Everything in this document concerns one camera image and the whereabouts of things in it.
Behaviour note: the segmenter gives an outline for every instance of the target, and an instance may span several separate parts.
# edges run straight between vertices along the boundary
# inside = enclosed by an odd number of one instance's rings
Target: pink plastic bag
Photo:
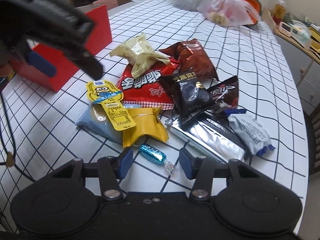
[[[244,0],[203,0],[197,9],[207,20],[220,26],[253,24],[250,15],[261,20],[255,8]]]

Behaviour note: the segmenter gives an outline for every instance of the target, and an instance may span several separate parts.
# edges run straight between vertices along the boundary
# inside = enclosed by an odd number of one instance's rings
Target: minion character
[[[109,95],[111,93],[112,92],[107,87],[97,87],[95,95],[98,96],[98,97],[105,97],[105,96],[107,96],[107,95]]]

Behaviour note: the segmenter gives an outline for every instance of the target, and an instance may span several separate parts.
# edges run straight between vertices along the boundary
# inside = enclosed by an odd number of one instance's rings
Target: bottle
[[[273,9],[273,20],[275,21],[276,25],[279,25],[282,21],[285,14],[285,1],[278,0],[275,8]]]

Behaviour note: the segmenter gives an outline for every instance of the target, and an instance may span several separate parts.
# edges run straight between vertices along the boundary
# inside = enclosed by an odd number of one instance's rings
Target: table
[[[113,42],[96,57],[104,65],[104,79],[116,83],[127,60],[108,55],[121,42],[144,32],[154,49],[166,48],[177,41],[197,38],[217,67],[220,80],[239,77],[239,105],[268,131],[276,147],[263,157],[253,156],[249,164],[292,189],[305,203],[308,186],[308,143],[299,96],[281,49],[264,22],[250,29],[223,28],[206,21],[200,13],[175,8],[171,0],[147,0],[110,15]],[[106,155],[117,156],[123,150],[74,123],[89,104],[85,84],[90,78],[79,70],[58,93],[48,91],[29,80],[15,77],[4,91],[14,129],[17,165],[39,179],[65,162],[79,157],[95,162]],[[164,122],[170,116],[166,111]],[[151,138],[147,143],[163,151],[178,171],[168,176],[165,169],[137,153],[127,176],[120,182],[125,191],[170,192],[189,194],[192,180],[186,179],[179,165],[178,151],[186,146],[195,156],[200,152],[169,132],[166,143]],[[0,209],[6,215],[1,222],[15,231],[9,207],[13,196],[30,182],[15,169],[0,167]],[[214,179],[212,195],[225,188],[225,179]],[[86,187],[99,195],[98,179],[87,179]]]

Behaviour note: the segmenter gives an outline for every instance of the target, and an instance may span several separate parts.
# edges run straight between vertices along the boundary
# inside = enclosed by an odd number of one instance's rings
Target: yellow snack package
[[[117,131],[132,128],[136,125],[128,111],[120,103],[122,91],[107,80],[87,83],[87,97],[93,104],[101,104],[113,127]]]
[[[162,61],[166,65],[170,62],[166,56],[154,51],[151,44],[146,41],[146,35],[144,33],[125,41],[113,49],[110,52],[110,57],[112,56],[119,56],[128,60],[133,66],[131,71],[133,78],[141,76],[151,68],[157,60]]]
[[[134,144],[139,137],[149,135],[158,141],[166,142],[169,139],[168,132],[158,118],[161,111],[158,108],[131,108],[127,109],[130,116],[136,122],[136,126],[123,131],[123,147]]]

